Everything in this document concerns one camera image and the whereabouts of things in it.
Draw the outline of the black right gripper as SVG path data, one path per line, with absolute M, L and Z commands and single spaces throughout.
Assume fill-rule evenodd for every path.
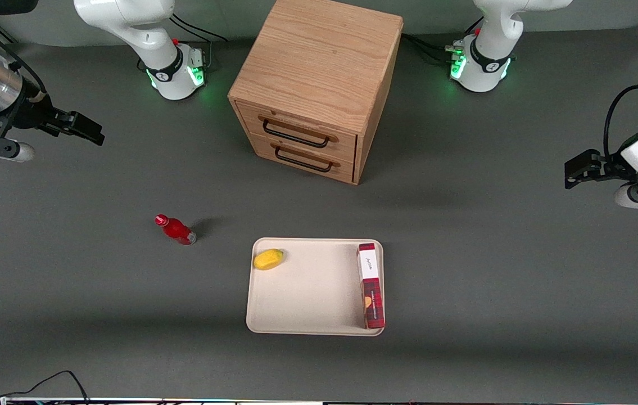
M 68 113 L 54 107 L 49 96 L 36 103 L 29 102 L 29 99 L 24 97 L 18 100 L 16 105 L 11 128 L 39 130 L 54 137 L 59 134 L 75 136 L 96 146 L 103 146 L 105 142 L 101 125 L 82 113 Z

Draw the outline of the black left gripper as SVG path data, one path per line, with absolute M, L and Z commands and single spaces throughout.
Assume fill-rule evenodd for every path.
M 622 180 L 637 183 L 638 174 L 620 153 L 603 157 L 596 149 L 588 149 L 564 164 L 564 188 L 570 190 L 584 182 Z

